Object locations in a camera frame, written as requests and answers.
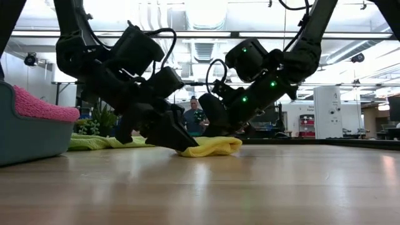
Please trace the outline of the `small potted plant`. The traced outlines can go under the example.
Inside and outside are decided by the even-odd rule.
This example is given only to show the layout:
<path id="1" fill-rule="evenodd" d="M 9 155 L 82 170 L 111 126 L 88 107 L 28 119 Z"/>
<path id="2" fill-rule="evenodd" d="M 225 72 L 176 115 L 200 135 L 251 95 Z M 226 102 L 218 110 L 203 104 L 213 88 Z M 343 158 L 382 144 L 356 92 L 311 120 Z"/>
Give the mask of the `small potted plant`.
<path id="1" fill-rule="evenodd" d="M 74 132 L 89 136 L 113 137 L 118 119 L 107 104 L 98 102 L 89 110 L 89 114 L 83 114 L 75 122 Z"/>

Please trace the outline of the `black computer monitor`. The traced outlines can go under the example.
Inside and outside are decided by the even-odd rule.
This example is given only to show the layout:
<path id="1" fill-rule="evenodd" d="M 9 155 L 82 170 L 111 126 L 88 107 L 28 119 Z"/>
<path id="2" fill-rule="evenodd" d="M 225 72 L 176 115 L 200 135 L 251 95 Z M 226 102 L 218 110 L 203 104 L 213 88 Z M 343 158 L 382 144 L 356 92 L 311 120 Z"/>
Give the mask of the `black computer monitor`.
<path id="1" fill-rule="evenodd" d="M 390 120 L 400 122 L 400 97 L 390 96 L 387 101 L 389 103 Z"/>

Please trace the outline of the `teal plastic bin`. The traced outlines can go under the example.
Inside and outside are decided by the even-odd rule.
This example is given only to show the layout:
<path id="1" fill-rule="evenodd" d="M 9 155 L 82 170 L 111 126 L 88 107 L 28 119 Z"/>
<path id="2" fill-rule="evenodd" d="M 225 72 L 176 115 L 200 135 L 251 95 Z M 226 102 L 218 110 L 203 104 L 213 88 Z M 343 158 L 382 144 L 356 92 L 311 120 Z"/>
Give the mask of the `teal plastic bin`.
<path id="1" fill-rule="evenodd" d="M 0 81 L 0 167 L 65 153 L 74 124 L 21 116 L 15 100 L 14 88 Z"/>

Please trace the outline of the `shelf with red bins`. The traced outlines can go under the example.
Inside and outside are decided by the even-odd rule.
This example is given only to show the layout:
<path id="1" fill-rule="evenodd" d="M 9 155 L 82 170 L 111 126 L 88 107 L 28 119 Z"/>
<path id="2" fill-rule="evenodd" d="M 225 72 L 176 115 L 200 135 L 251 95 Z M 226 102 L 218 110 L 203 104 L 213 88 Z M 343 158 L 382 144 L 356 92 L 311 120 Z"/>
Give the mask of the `shelf with red bins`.
<path id="1" fill-rule="evenodd" d="M 313 114 L 302 114 L 299 116 L 298 137 L 303 139 L 314 139 L 316 137 L 315 118 Z"/>

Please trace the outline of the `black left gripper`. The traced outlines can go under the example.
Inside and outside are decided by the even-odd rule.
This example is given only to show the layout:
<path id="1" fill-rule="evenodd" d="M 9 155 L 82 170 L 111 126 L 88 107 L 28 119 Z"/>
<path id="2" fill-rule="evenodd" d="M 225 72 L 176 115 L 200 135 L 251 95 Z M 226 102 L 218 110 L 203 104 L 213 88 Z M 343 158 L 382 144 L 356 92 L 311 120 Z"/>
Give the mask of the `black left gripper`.
<path id="1" fill-rule="evenodd" d="M 115 138 L 122 144 L 132 141 L 131 132 L 138 131 L 146 144 L 179 152 L 198 143 L 182 124 L 184 109 L 161 97 L 153 96 L 146 86 L 148 79 L 119 79 L 117 72 L 96 66 L 87 77 L 87 88 L 98 95 L 121 116 Z"/>

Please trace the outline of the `silver round ceiling duct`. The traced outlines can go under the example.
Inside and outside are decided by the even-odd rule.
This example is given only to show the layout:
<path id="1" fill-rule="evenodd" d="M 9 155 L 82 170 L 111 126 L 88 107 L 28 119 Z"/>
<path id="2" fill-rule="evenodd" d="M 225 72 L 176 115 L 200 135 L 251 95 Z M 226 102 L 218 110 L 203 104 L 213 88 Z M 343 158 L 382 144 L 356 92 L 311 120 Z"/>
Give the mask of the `silver round ceiling duct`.
<path id="1" fill-rule="evenodd" d="M 334 53 L 328 56 L 324 56 L 320 60 L 320 66 L 327 66 L 331 64 L 339 63 L 345 59 L 349 59 L 355 55 L 362 53 L 363 51 L 388 40 L 398 40 L 397 37 L 391 32 L 390 27 L 382 28 L 379 33 L 381 37 L 364 37 L 350 42 L 348 45 L 342 47 Z"/>

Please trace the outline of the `lime green microfiber towel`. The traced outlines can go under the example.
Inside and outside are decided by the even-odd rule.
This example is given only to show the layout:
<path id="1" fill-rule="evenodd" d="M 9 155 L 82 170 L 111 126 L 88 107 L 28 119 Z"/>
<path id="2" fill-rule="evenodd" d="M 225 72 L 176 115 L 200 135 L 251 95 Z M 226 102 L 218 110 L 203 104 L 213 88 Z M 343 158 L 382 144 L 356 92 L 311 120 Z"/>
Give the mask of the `lime green microfiber towel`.
<path id="1" fill-rule="evenodd" d="M 94 151 L 101 149 L 145 148 L 153 145 L 146 144 L 142 136 L 133 136 L 132 142 L 121 144 L 115 137 L 90 136 L 73 133 L 68 151 Z"/>

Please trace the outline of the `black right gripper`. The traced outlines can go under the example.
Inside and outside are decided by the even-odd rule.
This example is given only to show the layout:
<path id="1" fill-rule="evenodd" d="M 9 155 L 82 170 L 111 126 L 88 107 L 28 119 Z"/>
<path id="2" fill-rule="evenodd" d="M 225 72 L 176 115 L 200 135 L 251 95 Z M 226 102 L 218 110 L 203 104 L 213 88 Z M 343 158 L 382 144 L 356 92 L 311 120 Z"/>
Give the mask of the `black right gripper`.
<path id="1" fill-rule="evenodd" d="M 224 101 L 210 93 L 203 94 L 199 103 L 209 121 L 203 136 L 233 136 L 232 129 L 241 129 L 283 95 L 296 99 L 297 90 L 298 85 L 291 84 L 286 78 L 265 75 L 235 97 L 230 105 L 225 105 Z"/>

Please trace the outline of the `white building column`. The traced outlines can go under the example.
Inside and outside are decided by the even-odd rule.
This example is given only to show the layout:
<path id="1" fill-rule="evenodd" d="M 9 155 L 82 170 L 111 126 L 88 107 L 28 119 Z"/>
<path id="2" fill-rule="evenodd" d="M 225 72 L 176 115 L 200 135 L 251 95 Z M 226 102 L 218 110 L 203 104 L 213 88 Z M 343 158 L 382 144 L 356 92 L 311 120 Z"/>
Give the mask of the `white building column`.
<path id="1" fill-rule="evenodd" d="M 314 118 L 316 139 L 343 136 L 341 93 L 338 86 L 314 88 Z"/>

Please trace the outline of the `person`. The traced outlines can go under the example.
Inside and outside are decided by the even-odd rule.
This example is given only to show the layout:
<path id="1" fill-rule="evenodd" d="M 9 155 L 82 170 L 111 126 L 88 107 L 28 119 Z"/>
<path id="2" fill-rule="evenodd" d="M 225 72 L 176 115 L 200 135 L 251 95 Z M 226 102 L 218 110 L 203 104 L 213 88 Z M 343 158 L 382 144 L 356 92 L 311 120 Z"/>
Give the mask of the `person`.
<path id="1" fill-rule="evenodd" d="M 204 111 L 199 108 L 199 103 L 195 96 L 191 97 L 190 106 L 191 108 L 184 113 L 183 124 L 191 136 L 202 136 L 209 120 Z"/>

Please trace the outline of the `black aluminium table frame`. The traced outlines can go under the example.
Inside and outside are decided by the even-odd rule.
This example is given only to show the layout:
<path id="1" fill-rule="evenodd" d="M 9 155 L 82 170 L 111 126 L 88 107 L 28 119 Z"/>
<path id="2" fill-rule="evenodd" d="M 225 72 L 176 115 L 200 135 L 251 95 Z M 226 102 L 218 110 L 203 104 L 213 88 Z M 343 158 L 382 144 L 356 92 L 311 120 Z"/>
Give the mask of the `black aluminium table frame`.
<path id="1" fill-rule="evenodd" d="M 328 145 L 400 151 L 400 141 L 366 139 L 242 139 L 250 145 Z"/>

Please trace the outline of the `pink microfiber towel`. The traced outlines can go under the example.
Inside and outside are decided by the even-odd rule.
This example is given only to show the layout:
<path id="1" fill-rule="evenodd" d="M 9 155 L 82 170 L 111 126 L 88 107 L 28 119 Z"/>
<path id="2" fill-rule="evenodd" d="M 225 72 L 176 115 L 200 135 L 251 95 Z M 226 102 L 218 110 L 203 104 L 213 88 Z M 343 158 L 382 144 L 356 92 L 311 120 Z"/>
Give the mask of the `pink microfiber towel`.
<path id="1" fill-rule="evenodd" d="M 79 119 L 79 110 L 50 104 L 38 99 L 19 86 L 13 86 L 15 109 L 21 116 L 73 123 Z"/>

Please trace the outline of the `yellow microfiber towel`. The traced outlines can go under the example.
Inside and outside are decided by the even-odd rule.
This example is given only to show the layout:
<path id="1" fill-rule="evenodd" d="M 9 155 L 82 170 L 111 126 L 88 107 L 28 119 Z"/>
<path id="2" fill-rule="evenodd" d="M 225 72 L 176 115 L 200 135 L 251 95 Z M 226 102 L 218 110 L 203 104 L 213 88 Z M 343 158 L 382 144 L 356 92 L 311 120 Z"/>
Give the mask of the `yellow microfiber towel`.
<path id="1" fill-rule="evenodd" d="M 240 150 L 243 142 L 236 137 L 195 137 L 196 147 L 188 147 L 184 151 L 176 151 L 186 158 L 202 158 L 208 156 L 228 156 Z"/>

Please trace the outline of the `black background shelf rack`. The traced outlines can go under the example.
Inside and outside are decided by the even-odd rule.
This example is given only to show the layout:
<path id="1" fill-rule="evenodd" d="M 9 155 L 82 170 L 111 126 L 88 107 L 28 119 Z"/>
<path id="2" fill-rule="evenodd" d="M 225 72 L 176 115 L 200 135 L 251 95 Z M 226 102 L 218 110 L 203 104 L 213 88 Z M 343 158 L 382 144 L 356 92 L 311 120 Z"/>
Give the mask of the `black background shelf rack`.
<path id="1" fill-rule="evenodd" d="M 55 105 L 75 107 L 78 85 L 75 82 L 52 82 L 56 86 Z"/>

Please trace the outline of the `silver ventilation duct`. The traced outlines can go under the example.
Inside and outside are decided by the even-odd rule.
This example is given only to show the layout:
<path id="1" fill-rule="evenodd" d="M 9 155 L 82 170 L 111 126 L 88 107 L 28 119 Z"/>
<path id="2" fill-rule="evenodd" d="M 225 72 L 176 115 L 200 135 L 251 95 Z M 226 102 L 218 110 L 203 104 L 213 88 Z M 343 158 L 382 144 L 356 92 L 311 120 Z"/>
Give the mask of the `silver ventilation duct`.
<path id="1" fill-rule="evenodd" d="M 220 31 L 224 29 L 228 0 L 185 0 L 186 22 L 189 30 Z M 194 58 L 199 63 L 213 59 L 214 43 L 195 42 Z"/>

